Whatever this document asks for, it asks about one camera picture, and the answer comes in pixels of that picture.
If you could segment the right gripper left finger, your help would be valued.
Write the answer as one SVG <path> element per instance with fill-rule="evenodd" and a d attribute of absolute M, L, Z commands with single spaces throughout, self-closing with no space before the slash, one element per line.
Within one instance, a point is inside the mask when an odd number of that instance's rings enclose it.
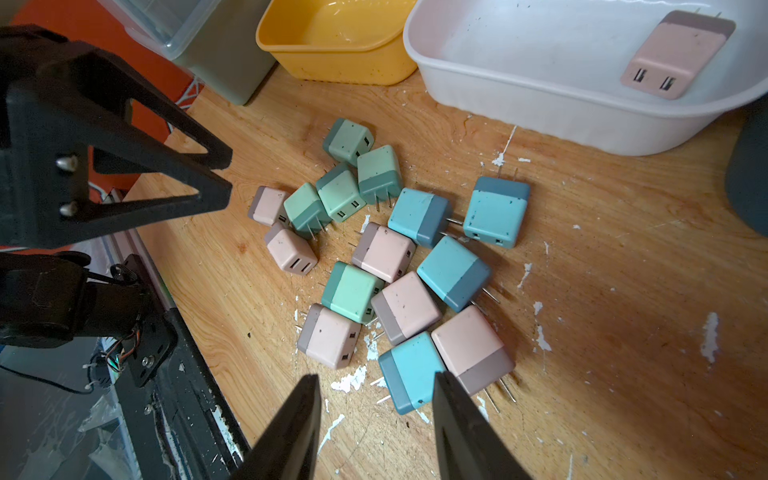
<path fill-rule="evenodd" d="M 231 479 L 313 479 L 321 423 L 317 374 L 304 375 Z"/>

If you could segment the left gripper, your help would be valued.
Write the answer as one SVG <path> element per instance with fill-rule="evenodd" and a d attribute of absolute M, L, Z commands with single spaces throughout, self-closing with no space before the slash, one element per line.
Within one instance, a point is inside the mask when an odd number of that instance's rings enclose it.
<path fill-rule="evenodd" d="M 232 150 L 120 57 L 36 25 L 1 31 L 1 341 L 112 337 L 145 385 L 177 336 L 137 256 L 76 243 L 224 209 Z"/>

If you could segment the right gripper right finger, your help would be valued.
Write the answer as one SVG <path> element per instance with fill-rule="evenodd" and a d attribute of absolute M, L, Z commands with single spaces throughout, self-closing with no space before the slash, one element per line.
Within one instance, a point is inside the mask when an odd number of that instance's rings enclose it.
<path fill-rule="evenodd" d="M 433 413 L 442 479 L 530 477 L 448 371 L 435 375 Z"/>

